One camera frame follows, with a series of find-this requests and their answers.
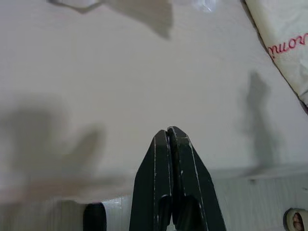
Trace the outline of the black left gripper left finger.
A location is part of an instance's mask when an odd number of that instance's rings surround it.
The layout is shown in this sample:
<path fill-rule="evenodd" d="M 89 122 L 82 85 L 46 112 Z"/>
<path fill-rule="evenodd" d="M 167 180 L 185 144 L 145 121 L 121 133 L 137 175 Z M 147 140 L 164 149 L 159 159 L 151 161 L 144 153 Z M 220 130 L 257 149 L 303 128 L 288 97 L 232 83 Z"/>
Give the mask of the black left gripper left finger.
<path fill-rule="evenodd" d="M 172 213 L 173 174 L 167 132 L 158 131 L 137 171 L 130 231 L 165 231 Z"/>

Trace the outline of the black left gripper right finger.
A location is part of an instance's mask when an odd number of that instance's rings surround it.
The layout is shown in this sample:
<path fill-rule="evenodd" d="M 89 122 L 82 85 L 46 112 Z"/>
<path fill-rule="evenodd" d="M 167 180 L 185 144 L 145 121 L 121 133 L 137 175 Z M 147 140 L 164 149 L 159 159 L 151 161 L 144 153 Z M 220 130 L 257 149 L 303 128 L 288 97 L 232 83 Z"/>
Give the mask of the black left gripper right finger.
<path fill-rule="evenodd" d="M 226 230 L 213 181 L 188 135 L 178 127 L 169 127 L 167 133 L 172 155 L 172 218 L 176 230 Z"/>

